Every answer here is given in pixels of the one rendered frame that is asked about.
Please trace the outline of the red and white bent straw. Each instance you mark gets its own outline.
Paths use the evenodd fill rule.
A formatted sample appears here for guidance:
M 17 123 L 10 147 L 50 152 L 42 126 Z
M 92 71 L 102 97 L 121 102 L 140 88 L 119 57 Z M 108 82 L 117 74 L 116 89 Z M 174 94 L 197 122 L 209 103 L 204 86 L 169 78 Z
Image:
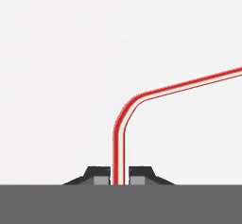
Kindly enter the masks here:
M 217 83 L 231 78 L 242 77 L 242 67 L 223 71 L 210 76 L 191 79 L 185 82 L 176 83 L 159 89 L 140 93 L 131 98 L 115 121 L 112 132 L 112 184 L 128 185 L 129 167 L 126 161 L 126 128 L 134 111 L 142 103 L 151 99 L 173 95 L 179 92 L 195 89 L 201 86 Z

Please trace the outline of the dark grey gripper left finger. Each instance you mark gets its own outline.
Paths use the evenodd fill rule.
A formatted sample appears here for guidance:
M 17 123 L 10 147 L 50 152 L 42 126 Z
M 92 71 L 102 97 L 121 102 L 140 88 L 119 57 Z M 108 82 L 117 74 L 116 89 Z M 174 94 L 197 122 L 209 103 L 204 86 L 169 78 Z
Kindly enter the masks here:
M 109 166 L 88 166 L 83 176 L 77 177 L 65 185 L 110 185 L 111 168 Z

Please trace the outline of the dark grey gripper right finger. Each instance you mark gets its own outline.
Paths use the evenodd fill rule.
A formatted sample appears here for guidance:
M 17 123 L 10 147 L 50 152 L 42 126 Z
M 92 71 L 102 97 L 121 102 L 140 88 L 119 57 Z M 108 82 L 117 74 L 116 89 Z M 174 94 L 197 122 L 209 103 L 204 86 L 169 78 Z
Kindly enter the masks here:
M 173 185 L 173 182 L 155 175 L 151 166 L 130 166 L 129 185 Z

